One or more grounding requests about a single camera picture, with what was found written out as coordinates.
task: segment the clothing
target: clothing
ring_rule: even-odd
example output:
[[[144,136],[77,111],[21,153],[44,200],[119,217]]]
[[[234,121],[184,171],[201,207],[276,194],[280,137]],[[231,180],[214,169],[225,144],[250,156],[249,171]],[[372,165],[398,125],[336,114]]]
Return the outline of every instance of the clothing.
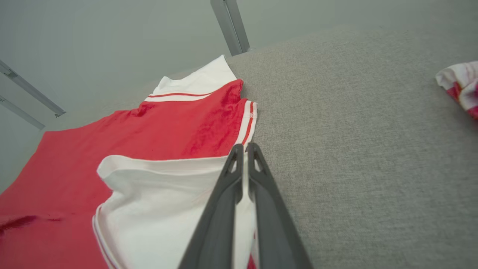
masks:
[[[95,209],[111,195],[96,174],[102,159],[227,155],[254,133],[257,106],[240,98],[242,84],[221,56],[184,79],[164,77],[137,109],[46,132],[0,195],[2,266],[105,268],[91,229]]]
[[[445,68],[436,75],[436,82],[478,120],[478,61]]]
[[[98,207],[92,222],[109,267],[176,269],[226,159],[106,157],[98,174],[113,194]],[[255,230],[247,182],[246,178],[234,225],[233,262],[238,269],[248,265]]]

